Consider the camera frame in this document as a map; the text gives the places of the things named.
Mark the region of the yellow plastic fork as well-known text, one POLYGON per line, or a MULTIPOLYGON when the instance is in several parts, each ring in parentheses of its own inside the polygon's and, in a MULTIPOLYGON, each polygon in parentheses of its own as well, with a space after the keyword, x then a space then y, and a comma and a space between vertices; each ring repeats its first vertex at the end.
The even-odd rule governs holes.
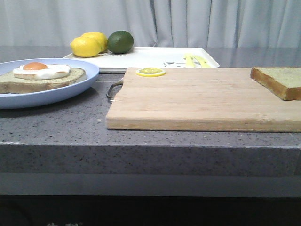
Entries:
POLYGON ((184 59, 185 59, 185 67, 186 68, 195 68, 194 64, 194 57, 191 53, 185 53, 184 54, 184 59))

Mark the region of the yellow plastic knife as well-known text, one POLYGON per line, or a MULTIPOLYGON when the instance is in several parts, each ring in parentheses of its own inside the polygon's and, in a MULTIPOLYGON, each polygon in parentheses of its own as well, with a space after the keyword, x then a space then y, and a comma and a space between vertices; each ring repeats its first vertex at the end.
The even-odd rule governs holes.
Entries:
POLYGON ((193 55, 193 57, 200 63, 202 68, 211 68, 208 61, 201 56, 193 55))

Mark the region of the green lime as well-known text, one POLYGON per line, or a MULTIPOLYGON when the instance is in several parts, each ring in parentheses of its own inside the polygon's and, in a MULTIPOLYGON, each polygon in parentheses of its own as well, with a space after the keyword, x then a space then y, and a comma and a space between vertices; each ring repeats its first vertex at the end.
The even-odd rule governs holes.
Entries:
POLYGON ((108 50, 114 54, 127 53, 134 45, 133 36, 127 31, 116 31, 108 37, 108 50))

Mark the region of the bread slice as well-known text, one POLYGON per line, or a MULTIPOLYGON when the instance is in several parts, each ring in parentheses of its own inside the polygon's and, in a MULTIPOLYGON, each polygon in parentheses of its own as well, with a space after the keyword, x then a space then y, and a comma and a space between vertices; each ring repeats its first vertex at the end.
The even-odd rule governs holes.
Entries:
POLYGON ((46 91, 69 86, 84 81, 86 78, 86 72, 82 68, 71 68, 71 71, 67 76, 49 80, 27 80, 17 78, 14 76, 13 72, 10 71, 0 76, 0 93, 26 94, 46 91))
POLYGON ((250 77, 284 101, 301 99, 299 67, 253 67, 250 77))

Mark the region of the wooden cutting board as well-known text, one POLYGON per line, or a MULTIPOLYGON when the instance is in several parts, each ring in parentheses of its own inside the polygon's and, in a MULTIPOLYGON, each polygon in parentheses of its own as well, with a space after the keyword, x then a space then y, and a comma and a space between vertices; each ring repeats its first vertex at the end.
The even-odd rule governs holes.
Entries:
POLYGON ((300 101, 284 101, 249 68, 167 68, 142 77, 128 68, 106 115, 109 129, 299 132, 300 101))

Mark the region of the rear yellow lemon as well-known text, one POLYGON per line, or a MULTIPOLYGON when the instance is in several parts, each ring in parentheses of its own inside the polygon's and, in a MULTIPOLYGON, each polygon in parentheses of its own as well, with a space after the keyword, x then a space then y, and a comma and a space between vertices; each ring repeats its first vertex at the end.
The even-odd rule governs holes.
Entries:
POLYGON ((100 51, 100 53, 104 53, 107 51, 107 37, 105 34, 101 33, 101 32, 87 32, 81 35, 82 37, 89 37, 89 38, 93 38, 96 41, 98 41, 100 43, 100 45, 102 46, 102 50, 100 51))

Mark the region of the front yellow lemon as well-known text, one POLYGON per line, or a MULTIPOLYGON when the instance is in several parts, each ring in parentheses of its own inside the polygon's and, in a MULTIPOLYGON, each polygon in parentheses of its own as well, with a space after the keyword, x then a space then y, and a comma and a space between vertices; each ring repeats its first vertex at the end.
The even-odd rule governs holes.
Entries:
POLYGON ((70 43, 71 50, 78 57, 94 57, 98 55, 102 46, 100 43, 90 37, 77 37, 70 43))

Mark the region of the grey white curtain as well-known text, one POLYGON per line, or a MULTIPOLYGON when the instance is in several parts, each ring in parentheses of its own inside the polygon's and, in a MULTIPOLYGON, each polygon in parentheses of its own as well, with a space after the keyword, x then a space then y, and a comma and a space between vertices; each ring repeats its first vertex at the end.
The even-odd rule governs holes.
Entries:
POLYGON ((298 0, 3 0, 2 46, 68 46, 85 32, 140 47, 298 48, 298 0))

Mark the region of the yellow lemon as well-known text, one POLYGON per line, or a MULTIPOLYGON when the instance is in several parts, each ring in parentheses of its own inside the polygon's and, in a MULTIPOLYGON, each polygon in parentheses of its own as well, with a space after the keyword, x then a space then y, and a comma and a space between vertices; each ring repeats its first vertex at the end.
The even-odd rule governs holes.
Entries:
POLYGON ((70 43, 71 50, 78 57, 94 57, 98 55, 102 46, 100 43, 90 37, 77 37, 70 43))
POLYGON ((100 51, 100 53, 104 53, 107 51, 107 37, 105 34, 101 33, 101 32, 87 32, 81 35, 82 37, 89 37, 89 38, 93 38, 96 41, 98 41, 100 43, 100 45, 102 46, 102 50, 100 51))

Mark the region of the white bear tray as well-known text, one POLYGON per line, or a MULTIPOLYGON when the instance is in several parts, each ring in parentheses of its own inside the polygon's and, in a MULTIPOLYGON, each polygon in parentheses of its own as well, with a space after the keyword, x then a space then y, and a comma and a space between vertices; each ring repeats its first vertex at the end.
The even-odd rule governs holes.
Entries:
MULTIPOLYGON (((65 58, 87 61, 99 66, 104 73, 124 73, 127 68, 185 68, 184 54, 191 53, 206 59, 211 68, 220 65, 202 48, 134 47, 126 54, 101 53, 95 57, 82 58, 72 53, 65 58)), ((196 68, 200 63, 194 58, 196 68)))

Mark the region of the light blue plate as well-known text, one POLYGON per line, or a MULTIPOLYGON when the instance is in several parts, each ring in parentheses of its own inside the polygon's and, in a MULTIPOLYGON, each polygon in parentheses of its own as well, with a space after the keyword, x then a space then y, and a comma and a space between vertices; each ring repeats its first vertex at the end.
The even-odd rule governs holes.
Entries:
POLYGON ((11 71, 14 68, 18 68, 21 65, 25 65, 30 62, 41 62, 45 64, 60 64, 68 65, 71 68, 82 68, 86 72, 86 79, 78 83, 68 85, 66 87, 46 90, 41 92, 34 92, 28 94, 1 94, 0 96, 0 108, 1 109, 19 109, 27 107, 36 107, 42 105, 48 105, 59 101, 66 100, 81 94, 96 81, 99 75, 99 67, 95 64, 68 58, 36 58, 36 59, 24 59, 10 62, 4 62, 0 64, 0 73, 3 75, 6 72, 11 71))

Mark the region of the fried egg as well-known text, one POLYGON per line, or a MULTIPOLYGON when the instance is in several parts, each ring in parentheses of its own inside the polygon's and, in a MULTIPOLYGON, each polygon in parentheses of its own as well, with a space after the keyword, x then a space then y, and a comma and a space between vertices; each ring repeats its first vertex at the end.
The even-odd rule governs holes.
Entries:
POLYGON ((13 69, 16 78, 26 80, 50 80, 67 76, 71 68, 68 65, 44 64, 41 62, 30 62, 13 69))

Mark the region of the lemon slice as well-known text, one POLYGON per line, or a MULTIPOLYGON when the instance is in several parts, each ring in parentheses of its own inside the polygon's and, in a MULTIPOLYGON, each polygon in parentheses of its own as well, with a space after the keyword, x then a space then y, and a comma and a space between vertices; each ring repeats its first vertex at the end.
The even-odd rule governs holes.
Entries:
POLYGON ((159 77, 166 74, 166 71, 161 68, 140 68, 135 73, 142 77, 159 77))

